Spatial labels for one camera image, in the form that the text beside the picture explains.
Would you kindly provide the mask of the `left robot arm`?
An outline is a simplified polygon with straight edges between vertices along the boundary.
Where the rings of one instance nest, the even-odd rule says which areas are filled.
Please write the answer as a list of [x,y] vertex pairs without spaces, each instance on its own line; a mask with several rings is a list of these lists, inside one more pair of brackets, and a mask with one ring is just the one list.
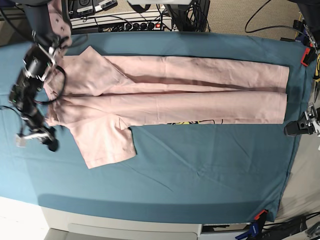
[[[301,59],[301,64],[307,67],[316,61],[314,74],[314,97],[316,102],[320,96],[320,2],[318,0],[295,0],[304,18],[304,29],[309,38],[309,44]],[[289,122],[284,133],[287,136],[320,134],[320,109],[311,103],[298,120]]]

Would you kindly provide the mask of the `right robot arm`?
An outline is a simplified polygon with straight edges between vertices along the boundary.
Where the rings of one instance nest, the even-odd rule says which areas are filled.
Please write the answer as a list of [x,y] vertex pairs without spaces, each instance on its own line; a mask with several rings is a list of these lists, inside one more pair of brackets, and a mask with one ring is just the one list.
[[45,118],[37,106],[52,104],[62,97],[64,90],[61,89],[54,99],[48,101],[37,101],[36,96],[56,72],[62,74],[62,83],[67,83],[67,74],[59,63],[72,47],[69,1],[19,0],[18,4],[23,7],[32,35],[28,37],[18,29],[15,32],[32,45],[10,90],[8,101],[11,106],[2,105],[0,108],[12,110],[19,117],[20,129],[16,135],[19,147],[24,146],[27,140],[37,139],[50,151],[56,152],[59,148],[56,130],[45,125]]

